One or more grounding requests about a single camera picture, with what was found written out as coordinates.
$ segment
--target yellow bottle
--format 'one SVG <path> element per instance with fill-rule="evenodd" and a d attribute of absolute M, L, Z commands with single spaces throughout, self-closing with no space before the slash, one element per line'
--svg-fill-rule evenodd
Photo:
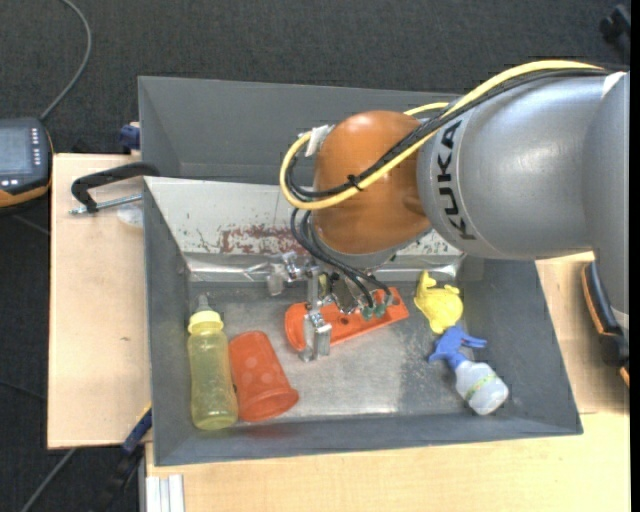
<path fill-rule="evenodd" d="M 187 351 L 191 366 L 191 417 L 203 430 L 218 430 L 238 420 L 231 380 L 228 340 L 220 315 L 201 295 L 189 320 Z"/>

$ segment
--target orange toy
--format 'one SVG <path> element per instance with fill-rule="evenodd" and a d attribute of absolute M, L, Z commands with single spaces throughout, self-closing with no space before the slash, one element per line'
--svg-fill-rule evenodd
<path fill-rule="evenodd" d="M 398 290 L 395 288 L 390 289 L 393 295 L 393 304 L 387 307 L 384 315 L 380 318 L 374 316 L 370 320 L 365 320 L 362 315 L 357 313 L 346 315 L 342 313 L 335 304 L 321 307 L 320 313 L 322 314 L 322 318 L 332 326 L 330 345 L 337 345 L 354 336 L 359 336 L 360 334 L 407 318 L 409 311 L 404 305 Z M 382 299 L 382 294 L 383 292 L 381 290 L 376 292 L 376 301 L 379 302 Z M 287 333 L 287 339 L 297 352 L 303 350 L 306 346 L 303 320 L 308 312 L 307 304 L 299 302 L 290 306 L 284 315 L 284 328 Z"/>

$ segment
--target orange cup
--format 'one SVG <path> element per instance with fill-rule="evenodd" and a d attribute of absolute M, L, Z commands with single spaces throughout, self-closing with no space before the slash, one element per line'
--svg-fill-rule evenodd
<path fill-rule="evenodd" d="M 264 421 L 296 404 L 298 392 L 289 384 L 264 332 L 249 331 L 233 338 L 229 357 L 240 419 Z"/>

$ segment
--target blue spray nozzle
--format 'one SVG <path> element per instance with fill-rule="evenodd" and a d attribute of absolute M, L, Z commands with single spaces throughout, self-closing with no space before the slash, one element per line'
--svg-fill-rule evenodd
<path fill-rule="evenodd" d="M 460 327 L 449 327 L 440 339 L 436 342 L 436 350 L 429 356 L 429 362 L 446 359 L 452 370 L 455 370 L 462 362 L 467 361 L 464 354 L 460 353 L 460 348 L 483 348 L 487 345 L 487 340 L 470 336 Z"/>

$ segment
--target white bottle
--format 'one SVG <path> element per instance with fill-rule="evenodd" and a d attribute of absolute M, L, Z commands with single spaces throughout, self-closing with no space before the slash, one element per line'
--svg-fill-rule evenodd
<path fill-rule="evenodd" d="M 482 348 L 486 340 L 469 336 L 459 327 L 450 327 L 438 340 L 429 362 L 445 359 L 456 374 L 456 391 L 481 416 L 500 407 L 509 396 L 509 388 L 486 363 L 469 361 L 460 347 Z"/>
<path fill-rule="evenodd" d="M 463 361 L 455 369 L 456 391 L 480 416 L 492 413 L 509 396 L 509 388 L 486 363 Z"/>

